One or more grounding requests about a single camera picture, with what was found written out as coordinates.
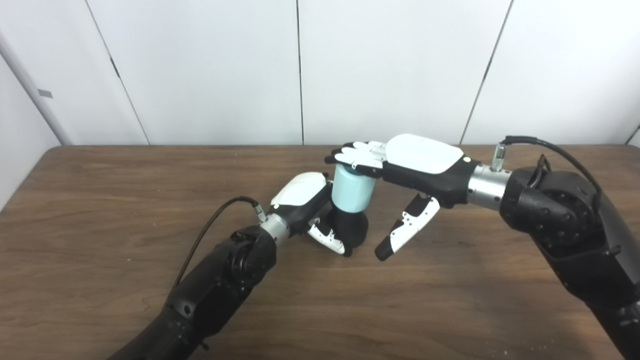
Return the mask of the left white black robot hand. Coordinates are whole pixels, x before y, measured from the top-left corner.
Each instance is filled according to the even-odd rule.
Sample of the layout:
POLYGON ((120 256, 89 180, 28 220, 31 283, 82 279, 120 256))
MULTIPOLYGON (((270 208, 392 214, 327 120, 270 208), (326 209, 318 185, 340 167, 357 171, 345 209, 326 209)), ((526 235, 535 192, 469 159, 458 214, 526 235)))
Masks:
POLYGON ((348 257, 352 249, 338 239, 320 211, 330 202, 333 182, 324 173, 304 172, 295 176, 270 201, 261 228, 281 246, 286 239, 307 234, 338 255, 348 257))

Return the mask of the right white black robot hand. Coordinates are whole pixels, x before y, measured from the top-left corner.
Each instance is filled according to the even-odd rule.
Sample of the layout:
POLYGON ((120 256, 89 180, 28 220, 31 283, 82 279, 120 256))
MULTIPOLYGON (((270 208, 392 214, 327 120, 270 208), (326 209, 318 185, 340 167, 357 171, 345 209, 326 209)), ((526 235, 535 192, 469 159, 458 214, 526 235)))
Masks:
POLYGON ((385 261, 425 228, 441 208, 468 203, 469 183, 480 162, 457 146, 401 134, 383 143, 354 141, 336 148, 324 158, 357 174, 417 191, 389 234, 375 248, 385 261))

